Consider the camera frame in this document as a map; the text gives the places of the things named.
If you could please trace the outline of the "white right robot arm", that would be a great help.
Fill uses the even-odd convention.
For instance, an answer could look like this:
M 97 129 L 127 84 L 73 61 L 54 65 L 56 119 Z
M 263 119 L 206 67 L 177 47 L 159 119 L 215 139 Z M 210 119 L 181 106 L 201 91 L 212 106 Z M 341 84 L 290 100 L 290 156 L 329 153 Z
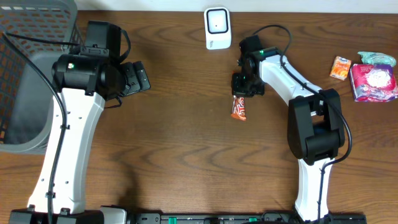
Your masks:
M 244 116 L 244 98 L 263 95 L 269 85 L 288 107 L 287 142 L 298 160 L 294 210 L 302 223 L 329 223 L 328 181 L 339 148 L 345 143 L 340 96 L 310 83 L 277 47 L 265 49 L 252 35 L 239 43 L 240 72 L 232 76 L 233 114 Z

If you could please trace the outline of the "red purple noodle packet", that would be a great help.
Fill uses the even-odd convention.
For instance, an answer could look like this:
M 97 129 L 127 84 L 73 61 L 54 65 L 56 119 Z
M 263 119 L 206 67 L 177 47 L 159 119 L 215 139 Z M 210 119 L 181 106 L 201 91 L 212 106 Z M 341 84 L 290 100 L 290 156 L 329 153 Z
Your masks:
M 354 64 L 349 77 L 354 101 L 388 102 L 397 99 L 397 82 L 390 65 Z

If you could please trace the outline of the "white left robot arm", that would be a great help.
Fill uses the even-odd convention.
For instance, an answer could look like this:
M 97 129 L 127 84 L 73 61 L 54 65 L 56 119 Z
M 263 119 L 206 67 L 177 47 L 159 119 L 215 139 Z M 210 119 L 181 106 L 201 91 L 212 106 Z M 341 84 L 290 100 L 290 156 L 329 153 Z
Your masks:
M 144 65 L 127 61 L 121 41 L 128 34 L 104 21 L 89 21 L 85 43 L 73 44 L 52 65 L 45 84 L 53 116 L 42 170 L 26 208 L 10 223 L 131 223 L 124 208 L 87 210 L 85 181 L 96 125 L 105 103 L 150 88 Z

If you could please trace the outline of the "orange snack bar wrapper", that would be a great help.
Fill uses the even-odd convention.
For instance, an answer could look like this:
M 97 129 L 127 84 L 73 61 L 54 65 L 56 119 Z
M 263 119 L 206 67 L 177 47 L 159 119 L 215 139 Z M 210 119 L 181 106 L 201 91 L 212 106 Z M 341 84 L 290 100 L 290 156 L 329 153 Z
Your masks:
M 246 120 L 245 102 L 243 97 L 233 96 L 233 107 L 231 110 L 231 117 L 241 121 Z

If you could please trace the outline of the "teal snack packet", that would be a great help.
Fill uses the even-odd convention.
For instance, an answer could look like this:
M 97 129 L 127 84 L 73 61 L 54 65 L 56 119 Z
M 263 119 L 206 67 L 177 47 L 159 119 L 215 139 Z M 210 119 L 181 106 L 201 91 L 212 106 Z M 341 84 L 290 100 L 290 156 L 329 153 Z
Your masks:
M 396 66 L 397 61 L 393 56 L 379 53 L 379 52 L 358 52 L 361 56 L 361 61 L 364 64 L 370 65 L 390 65 L 392 67 Z

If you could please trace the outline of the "small orange yellow packet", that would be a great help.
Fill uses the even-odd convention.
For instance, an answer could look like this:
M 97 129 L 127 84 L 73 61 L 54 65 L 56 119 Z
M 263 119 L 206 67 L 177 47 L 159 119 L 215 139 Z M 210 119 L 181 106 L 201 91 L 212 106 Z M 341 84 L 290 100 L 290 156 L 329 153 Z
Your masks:
M 330 76 L 339 80 L 346 80 L 352 61 L 346 58 L 336 56 L 331 68 Z

